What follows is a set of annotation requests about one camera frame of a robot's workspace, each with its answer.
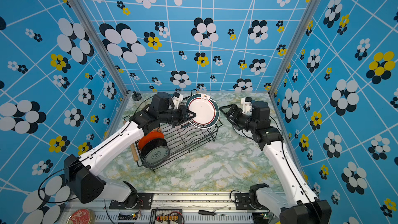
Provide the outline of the white plate red green band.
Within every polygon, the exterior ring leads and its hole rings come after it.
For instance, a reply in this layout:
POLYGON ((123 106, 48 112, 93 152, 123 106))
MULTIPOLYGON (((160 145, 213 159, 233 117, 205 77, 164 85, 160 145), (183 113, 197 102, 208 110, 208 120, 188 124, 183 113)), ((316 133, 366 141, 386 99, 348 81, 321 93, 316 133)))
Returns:
POLYGON ((186 108, 195 112, 194 125, 200 129, 209 129, 217 124, 220 117, 217 102, 207 94, 198 93, 190 96, 186 101, 186 108))

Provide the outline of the black wire dish rack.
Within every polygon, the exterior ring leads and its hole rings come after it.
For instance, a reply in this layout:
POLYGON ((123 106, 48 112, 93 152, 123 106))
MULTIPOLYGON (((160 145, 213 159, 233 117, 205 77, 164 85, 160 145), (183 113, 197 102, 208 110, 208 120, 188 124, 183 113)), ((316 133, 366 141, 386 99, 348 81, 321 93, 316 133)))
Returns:
MULTIPOLYGON (((170 156, 154 169, 148 168, 152 171, 191 153, 207 143, 214 142, 218 134, 218 129, 222 126, 220 121, 217 121, 217 124, 209 129, 200 129, 193 125, 183 124, 172 126, 165 122, 166 112, 167 111, 159 112, 154 116, 151 116, 146 111, 139 111, 133 116, 126 116, 123 118, 124 123, 127 123, 129 120, 137 121, 138 126, 142 127, 143 130, 148 131, 148 133, 158 131, 164 134, 164 139, 167 141, 167 147, 170 149, 170 156)), ((140 140, 133 144, 132 153, 137 165, 139 167, 145 167, 143 164, 144 158, 138 148, 139 141, 140 140)))

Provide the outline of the grey-green small plate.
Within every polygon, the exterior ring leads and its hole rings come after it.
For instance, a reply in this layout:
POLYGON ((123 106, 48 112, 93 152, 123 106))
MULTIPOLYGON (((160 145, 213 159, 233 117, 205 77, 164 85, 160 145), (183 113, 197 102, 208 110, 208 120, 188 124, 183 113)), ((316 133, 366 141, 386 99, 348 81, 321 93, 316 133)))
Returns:
POLYGON ((167 146, 148 148, 144 151, 143 164, 145 167, 154 169, 170 156, 170 149, 167 146))

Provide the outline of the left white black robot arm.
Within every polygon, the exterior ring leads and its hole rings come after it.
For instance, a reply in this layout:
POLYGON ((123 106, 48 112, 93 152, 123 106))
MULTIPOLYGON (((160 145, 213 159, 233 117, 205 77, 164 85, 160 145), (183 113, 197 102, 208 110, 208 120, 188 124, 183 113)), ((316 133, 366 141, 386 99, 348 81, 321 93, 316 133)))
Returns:
POLYGON ((196 113, 180 105, 179 100, 176 95, 158 92, 149 105, 105 141, 78 157, 70 155, 65 159, 65 183, 81 203, 104 199, 122 203, 126 208, 137 204, 137 190, 129 182, 119 183, 101 177, 100 173, 122 151, 162 123, 176 126, 193 119, 196 113))

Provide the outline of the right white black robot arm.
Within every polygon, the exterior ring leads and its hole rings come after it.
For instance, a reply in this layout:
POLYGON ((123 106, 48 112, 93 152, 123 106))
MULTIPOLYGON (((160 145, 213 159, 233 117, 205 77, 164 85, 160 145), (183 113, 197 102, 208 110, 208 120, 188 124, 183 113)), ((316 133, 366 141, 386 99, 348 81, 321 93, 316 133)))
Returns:
POLYGON ((267 156, 284 189, 281 197, 266 184, 253 185, 249 191, 254 208, 266 207, 282 224, 328 224, 332 209, 311 190, 294 164, 280 130, 271 125, 268 103, 252 101, 250 110, 235 104, 220 112, 236 130, 251 132, 251 139, 267 156))

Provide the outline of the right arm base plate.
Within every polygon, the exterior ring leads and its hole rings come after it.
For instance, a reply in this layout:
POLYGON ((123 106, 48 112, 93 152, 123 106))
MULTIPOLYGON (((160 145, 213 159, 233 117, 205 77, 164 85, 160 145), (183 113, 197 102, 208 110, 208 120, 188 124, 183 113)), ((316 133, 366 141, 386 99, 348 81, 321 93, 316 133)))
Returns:
POLYGON ((239 193, 235 192, 233 194, 232 200, 235 202, 235 208, 237 210, 259 210, 259 211, 269 211, 265 206, 255 207, 251 204, 249 193, 239 193))

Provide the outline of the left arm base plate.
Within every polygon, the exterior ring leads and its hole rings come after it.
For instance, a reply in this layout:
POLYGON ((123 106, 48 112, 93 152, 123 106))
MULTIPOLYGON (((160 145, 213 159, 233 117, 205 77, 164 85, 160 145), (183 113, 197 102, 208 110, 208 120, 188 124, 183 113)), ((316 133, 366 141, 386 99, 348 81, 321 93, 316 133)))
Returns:
POLYGON ((137 201, 132 207, 127 207, 124 203, 116 202, 111 200, 109 204, 109 209, 133 209, 133 210, 149 210, 152 207, 154 193, 143 193, 139 192, 137 194, 137 201))

